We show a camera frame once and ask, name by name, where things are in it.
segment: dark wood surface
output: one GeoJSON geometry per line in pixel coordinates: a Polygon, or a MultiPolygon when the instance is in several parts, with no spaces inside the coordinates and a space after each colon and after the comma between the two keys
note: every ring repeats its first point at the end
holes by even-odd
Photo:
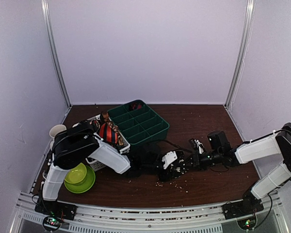
{"type": "MultiPolygon", "coordinates": [[[[73,124],[115,107],[114,105],[73,106],[65,125],[73,124]]],[[[199,139],[207,150],[207,134],[224,130],[232,146],[242,142],[223,106],[218,105],[150,105],[170,124],[167,139],[184,148],[190,148],[188,139],[199,139]]],[[[162,151],[173,148],[160,142],[162,151]]],[[[223,166],[213,170],[224,171],[223,166]]],[[[73,203],[112,207],[158,208],[192,206],[242,198],[250,185],[258,180],[252,163],[231,168],[228,172],[191,171],[167,183],[159,183],[157,176],[143,174],[128,179],[109,168],[96,172],[94,186],[84,194],[73,194],[62,185],[59,200],[73,203]]],[[[34,193],[40,186],[39,176],[34,193]]]]}

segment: green plate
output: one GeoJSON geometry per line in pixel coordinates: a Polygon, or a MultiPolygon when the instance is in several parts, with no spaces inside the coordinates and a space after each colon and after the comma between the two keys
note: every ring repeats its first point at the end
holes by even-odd
{"type": "Polygon", "coordinates": [[[90,166],[86,166],[86,177],[85,182],[81,185],[69,184],[65,181],[65,187],[71,193],[85,193],[88,191],[95,183],[96,175],[90,166]]]}

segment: green plastic organizer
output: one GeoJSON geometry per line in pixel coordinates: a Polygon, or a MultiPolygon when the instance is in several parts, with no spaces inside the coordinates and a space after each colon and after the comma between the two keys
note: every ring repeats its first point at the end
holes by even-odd
{"type": "Polygon", "coordinates": [[[119,127],[122,135],[133,150],[142,144],[167,137],[169,124],[142,100],[135,100],[108,111],[110,119],[119,127]],[[142,104],[142,108],[129,110],[133,103],[142,104]]]}

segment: white panel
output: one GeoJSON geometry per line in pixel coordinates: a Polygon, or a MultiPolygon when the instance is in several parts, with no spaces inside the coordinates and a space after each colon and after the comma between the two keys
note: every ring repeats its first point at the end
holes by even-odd
{"type": "MultiPolygon", "coordinates": [[[[245,139],[291,122],[291,0],[259,0],[232,116],[245,139]]],[[[266,175],[281,156],[257,161],[266,175]]],[[[291,182],[280,191],[291,223],[291,182]]]]}
{"type": "Polygon", "coordinates": [[[246,2],[50,0],[72,103],[224,103],[246,2]]]}
{"type": "Polygon", "coordinates": [[[65,111],[40,1],[0,0],[0,233],[65,111]]]}

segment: white basket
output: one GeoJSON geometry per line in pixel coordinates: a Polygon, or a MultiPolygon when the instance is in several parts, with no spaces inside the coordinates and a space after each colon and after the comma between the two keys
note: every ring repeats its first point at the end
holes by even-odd
{"type": "MultiPolygon", "coordinates": [[[[87,120],[100,120],[100,115],[97,115],[97,116],[94,116],[94,117],[91,117],[87,120]]],[[[126,154],[126,153],[129,153],[129,150],[130,150],[130,144],[128,143],[128,141],[125,139],[125,137],[121,134],[121,132],[119,132],[122,139],[123,139],[123,143],[124,143],[124,147],[122,149],[120,149],[120,154],[126,154]]],[[[97,161],[97,160],[94,160],[94,161],[91,161],[89,162],[88,159],[86,158],[86,161],[87,163],[91,166],[91,168],[94,170],[94,171],[98,171],[100,169],[103,169],[105,167],[104,164],[102,164],[101,162],[97,161]]]]}

